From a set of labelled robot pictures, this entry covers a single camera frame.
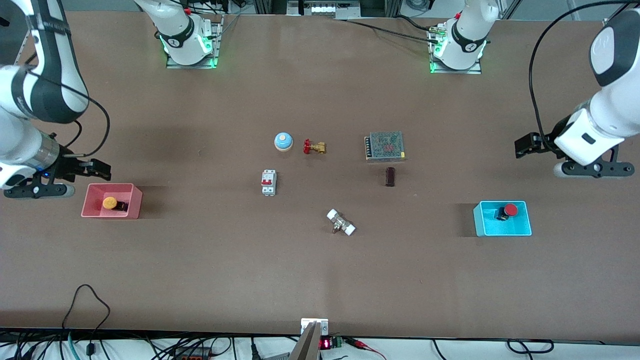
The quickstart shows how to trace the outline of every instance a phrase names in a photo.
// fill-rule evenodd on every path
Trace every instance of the pink bin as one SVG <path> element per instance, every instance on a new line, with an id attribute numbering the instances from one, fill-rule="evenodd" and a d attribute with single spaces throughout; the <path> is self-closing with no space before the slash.
<path id="1" fill-rule="evenodd" d="M 102 207 L 104 198 L 113 196 L 117 201 L 129 204 L 127 211 L 115 211 Z M 137 219 L 140 215 L 142 192 L 133 184 L 89 184 L 82 207 L 83 218 Z"/>

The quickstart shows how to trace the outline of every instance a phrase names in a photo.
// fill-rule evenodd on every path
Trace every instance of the brown table surface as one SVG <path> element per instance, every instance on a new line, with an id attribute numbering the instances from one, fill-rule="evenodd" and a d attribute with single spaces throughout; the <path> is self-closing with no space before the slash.
<path id="1" fill-rule="evenodd" d="M 321 17 L 240 18 L 216 70 L 166 70 L 145 14 L 68 17 L 112 118 L 98 158 L 142 189 L 141 218 L 81 218 L 95 180 L 71 199 L 0 201 L 0 325 L 57 327 L 87 282 L 117 329 L 292 334 L 316 316 L 362 336 L 640 338 L 640 176 L 557 179 L 553 155 L 513 154 L 536 129 L 527 67 L 546 23 L 496 23 L 483 74 L 455 76 L 429 73 L 422 42 Z M 548 130 L 598 89 L 599 26 L 560 23 L 540 49 Z M 95 107 L 81 120 L 76 152 L 104 129 Z M 60 142 L 76 131 L 38 126 Z M 386 188 L 363 137 L 395 130 L 408 160 Z M 274 149 L 280 131 L 292 151 Z M 305 138 L 327 153 L 304 155 Z M 634 141 L 621 160 L 640 161 Z M 275 197 L 260 194 L 265 168 Z M 527 201 L 533 236 L 476 238 L 472 209 L 488 199 Z M 353 236 L 331 233 L 332 208 Z M 68 326 L 103 316 L 83 292 Z"/>

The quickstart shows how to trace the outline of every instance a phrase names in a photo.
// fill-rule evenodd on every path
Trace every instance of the blue bin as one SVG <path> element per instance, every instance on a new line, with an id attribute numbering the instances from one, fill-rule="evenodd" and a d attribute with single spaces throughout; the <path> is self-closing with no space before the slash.
<path id="1" fill-rule="evenodd" d="M 514 204 L 518 214 L 498 220 L 498 211 L 506 204 Z M 478 236 L 531 236 L 529 212 L 524 201 L 481 201 L 474 209 L 474 221 Z"/>

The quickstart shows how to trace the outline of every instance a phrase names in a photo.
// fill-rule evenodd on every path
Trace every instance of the white circuit breaker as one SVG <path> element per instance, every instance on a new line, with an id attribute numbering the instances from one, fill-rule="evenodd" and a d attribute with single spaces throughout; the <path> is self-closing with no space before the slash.
<path id="1" fill-rule="evenodd" d="M 264 196 L 276 195 L 276 180 L 278 174 L 276 170 L 266 169 L 262 172 L 262 193 Z"/>

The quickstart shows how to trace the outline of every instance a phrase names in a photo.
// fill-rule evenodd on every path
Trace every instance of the teal cable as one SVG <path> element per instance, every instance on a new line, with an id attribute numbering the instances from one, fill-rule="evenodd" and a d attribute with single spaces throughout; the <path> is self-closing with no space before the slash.
<path id="1" fill-rule="evenodd" d="M 71 349 L 71 354 L 74 356 L 76 360 L 80 360 L 78 353 L 76 352 L 76 348 L 74 347 L 74 342 L 71 340 L 71 332 L 69 331 L 69 335 L 67 336 L 67 341 L 69 342 L 69 348 Z"/>

